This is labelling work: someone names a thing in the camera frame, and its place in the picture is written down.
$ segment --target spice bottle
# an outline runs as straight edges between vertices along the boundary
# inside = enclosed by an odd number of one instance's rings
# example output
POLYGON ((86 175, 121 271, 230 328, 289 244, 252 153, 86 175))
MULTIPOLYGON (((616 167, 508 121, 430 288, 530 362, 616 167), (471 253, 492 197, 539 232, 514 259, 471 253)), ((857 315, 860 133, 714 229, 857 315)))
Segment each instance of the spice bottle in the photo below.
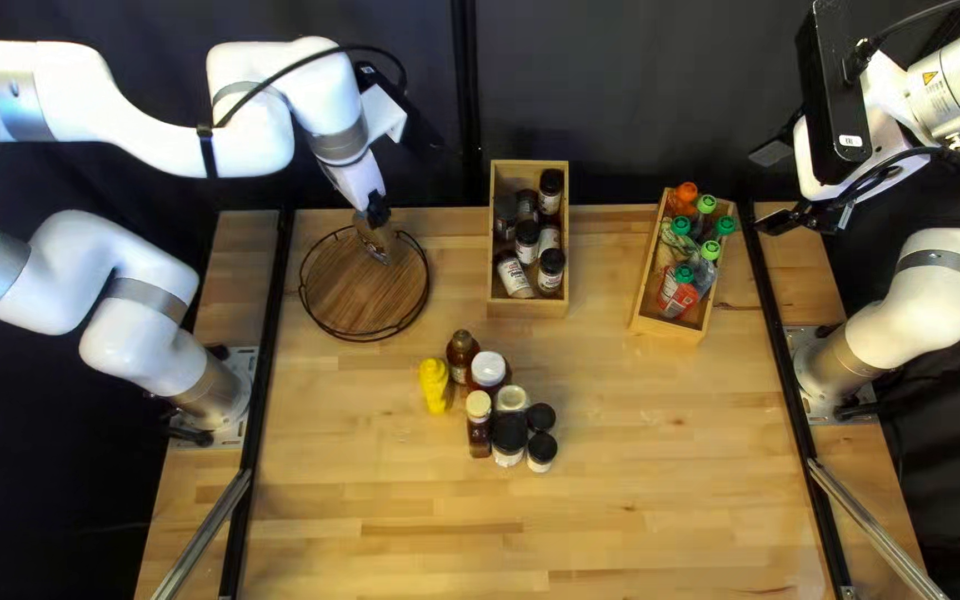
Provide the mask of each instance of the spice bottle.
POLYGON ((540 197, 536 190, 517 191, 517 222, 534 221, 539 218, 540 197))
POLYGON ((717 199, 708 193, 702 194, 694 203, 694 207, 698 212, 691 217, 691 233, 689 236, 693 240, 698 240, 702 237, 702 230, 706 227, 709 216, 717 208, 717 199))
POLYGON ((469 370, 473 375, 468 381, 471 392, 483 389, 488 395, 495 396, 502 386, 510 382, 510 365, 498 352, 478 352, 469 370))
POLYGON ((702 244, 699 252, 688 261, 688 266, 691 267, 691 272, 694 275, 694 281, 691 284, 699 293, 699 298, 705 296, 713 286, 713 282, 717 280, 717 265, 714 265, 713 262, 720 255, 721 244, 715 241, 707 241, 702 244))
POLYGON ((566 253, 552 248, 540 256, 540 273, 536 284, 543 296, 552 296, 561 287, 562 276, 566 273, 566 253))
POLYGON ((525 411, 525 418, 528 421, 529 431, 539 433, 553 429, 553 408, 546 402, 538 402, 528 407, 528 410, 525 411))
POLYGON ((540 226, 535 221, 517 225, 517 260, 525 267, 540 257, 540 226))
POLYGON ((517 230, 517 203, 513 197, 495 198, 495 238, 513 241, 517 230))
POLYGON ((736 218, 730 214, 726 214, 717 221, 713 222, 713 226, 709 228, 709 231, 702 234, 702 242, 715 241, 720 242, 725 239, 727 236, 732 235, 736 231, 736 218))
POLYGON ((551 250, 552 248, 561 248, 561 227, 556 223, 541 223, 540 257, 543 256, 544 250, 551 250))
POLYGON ((447 363, 441 359, 422 360, 418 378, 420 378, 420 388, 424 391, 424 403, 428 406, 428 412, 443 414, 447 410, 449 399, 447 363))
POLYGON ((503 250, 498 253, 495 256, 495 270, 498 271, 498 278, 502 279, 502 286, 506 288, 506 294, 510 298, 523 300, 536 297, 528 278, 525 277, 525 268, 513 252, 503 250))
POLYGON ((502 386, 495 399, 495 412, 500 416, 510 412, 524 413, 528 408, 528 392, 521 386, 502 386))
POLYGON ((536 473, 551 470, 553 457, 558 454, 558 441, 550 433, 539 432, 528 441, 528 468, 536 473))
POLYGON ((684 264, 666 267, 662 273, 661 288, 658 291, 658 308, 661 316, 674 319, 699 301, 699 292, 691 285, 693 281, 694 272, 691 267, 684 264))
POLYGON ((699 188, 691 182, 684 182, 676 186, 673 191, 670 208, 674 217, 682 214, 684 217, 691 217, 696 213, 694 201, 699 198, 699 188))
POLYGON ((491 397, 477 389, 465 397, 468 415, 469 456, 491 456, 491 397))
POLYGON ((455 383, 465 386, 469 377, 469 365, 480 351, 480 344, 473 338, 473 334, 459 329, 447 342, 447 364, 450 365, 450 378, 455 383))
POLYGON ((562 189, 566 174, 561 169, 545 169, 540 175, 540 212, 556 214, 561 209, 562 189))
POLYGON ((525 445, 528 444, 528 426, 525 416, 510 413, 495 419, 492 433, 492 456, 500 467, 513 467, 525 457, 525 445))

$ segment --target black lid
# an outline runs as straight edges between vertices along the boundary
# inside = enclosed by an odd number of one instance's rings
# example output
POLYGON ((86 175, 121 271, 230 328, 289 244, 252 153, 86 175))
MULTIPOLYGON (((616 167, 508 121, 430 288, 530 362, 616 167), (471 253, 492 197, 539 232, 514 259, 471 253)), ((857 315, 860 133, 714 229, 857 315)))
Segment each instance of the black lid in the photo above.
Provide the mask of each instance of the black lid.
POLYGON ((556 196, 561 193, 562 180, 564 175, 561 169, 546 169, 540 175, 540 192, 547 196, 556 196))
POLYGON ((517 201, 510 196, 495 198, 495 214, 500 219, 513 219, 517 216, 517 201))
POLYGON ((540 240, 540 225, 531 219, 517 223, 517 239, 521 243, 532 244, 540 240))
POLYGON ((493 444, 502 454, 513 454, 528 443, 528 425, 525 416, 518 413, 503 414, 495 419, 493 444))
POLYGON ((528 428, 532 431, 549 431, 553 427, 553 408, 546 402, 533 404, 525 411, 525 417, 528 420, 528 428))
POLYGON ((540 268, 550 276, 555 276, 565 267, 566 253, 562 252, 560 248, 547 248, 540 256, 540 268))
POLYGON ((528 441, 528 456, 540 464, 546 464, 558 454, 558 441, 547 432, 539 432, 528 441))

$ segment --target white lid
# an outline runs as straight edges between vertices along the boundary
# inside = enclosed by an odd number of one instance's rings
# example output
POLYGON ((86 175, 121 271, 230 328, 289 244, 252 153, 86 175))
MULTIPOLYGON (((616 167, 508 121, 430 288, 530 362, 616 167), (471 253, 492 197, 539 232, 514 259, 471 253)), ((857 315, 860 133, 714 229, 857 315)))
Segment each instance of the white lid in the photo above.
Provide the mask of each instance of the white lid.
POLYGON ((482 418, 491 412, 491 397, 483 389, 477 389, 465 397, 465 412, 469 416, 482 418))
POLYGON ((528 405, 528 392, 521 386, 505 386, 498 391, 498 410, 524 410, 528 405))
POLYGON ((473 358, 473 381, 485 388, 495 386, 506 377, 506 359, 502 354, 484 350, 473 358))

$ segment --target wooden tray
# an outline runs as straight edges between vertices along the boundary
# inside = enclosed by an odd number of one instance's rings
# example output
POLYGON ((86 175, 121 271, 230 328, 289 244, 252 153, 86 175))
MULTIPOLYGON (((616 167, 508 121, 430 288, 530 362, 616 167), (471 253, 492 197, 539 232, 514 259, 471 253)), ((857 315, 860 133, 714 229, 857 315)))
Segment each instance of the wooden tray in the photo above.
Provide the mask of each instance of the wooden tray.
MULTIPOLYGON (((491 161, 491 197, 487 205, 487 316, 493 318, 566 318, 568 314, 568 271, 573 264, 573 255, 568 251, 568 162, 564 160, 492 160, 491 161), (566 186, 562 190, 561 209, 561 249, 566 253, 566 272, 562 278, 561 289, 553 296, 541 296, 528 300, 510 298, 502 280, 495 270, 495 255, 503 250, 512 250, 512 241, 495 239, 495 198, 518 190, 539 191, 540 174, 546 169, 560 169, 564 174, 566 186)), ((536 287, 536 275, 539 261, 535 261, 525 273, 532 287, 536 287)))
MULTIPOLYGON (((666 188, 661 196, 658 216, 654 220, 654 227, 651 230, 651 243, 647 246, 647 256, 643 261, 643 276, 639 283, 639 292, 636 293, 636 302, 633 305, 632 320, 628 324, 628 329, 638 333, 653 333, 681 339, 691 344, 698 344, 706 336, 706 329, 709 327, 709 311, 713 308, 713 297, 717 293, 717 284, 720 281, 714 281, 706 296, 697 302, 694 307, 688 308, 680 319, 675 319, 675 321, 666 319, 660 316, 658 308, 661 272, 660 270, 652 272, 652 269, 660 238, 661 218, 666 211, 667 202, 673 194, 674 190, 672 188, 666 188)), ((736 205, 734 203, 718 198, 717 208, 713 210, 714 217, 722 217, 725 214, 735 216, 735 213, 736 205)), ((717 258, 718 269, 723 262, 724 254, 722 253, 717 258)))

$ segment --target green cap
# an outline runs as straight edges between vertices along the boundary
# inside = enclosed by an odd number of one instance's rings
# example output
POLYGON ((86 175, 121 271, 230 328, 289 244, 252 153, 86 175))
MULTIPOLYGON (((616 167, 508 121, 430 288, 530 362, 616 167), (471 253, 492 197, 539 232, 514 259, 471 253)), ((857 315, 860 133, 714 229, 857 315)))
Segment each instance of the green cap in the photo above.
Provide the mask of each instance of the green cap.
POLYGON ((717 224, 713 225, 713 229, 719 236, 732 235, 732 232, 736 231, 736 219, 730 214, 726 214, 717 220, 717 224))
POLYGON ((676 283, 691 283, 694 281, 694 271, 687 265, 676 267, 676 270, 673 271, 673 276, 676 278, 676 283))
POLYGON ((707 261, 716 261, 717 257, 721 255, 721 244, 715 241, 707 241, 702 244, 699 254, 702 254, 702 257, 707 261))
POLYGON ((691 231, 691 219, 684 216, 676 217, 670 229, 678 236, 686 236, 691 231))
POLYGON ((713 198, 708 193, 704 193, 694 203, 694 207, 698 208, 699 212, 702 212, 703 214, 710 214, 715 208, 717 208, 717 199, 713 198))

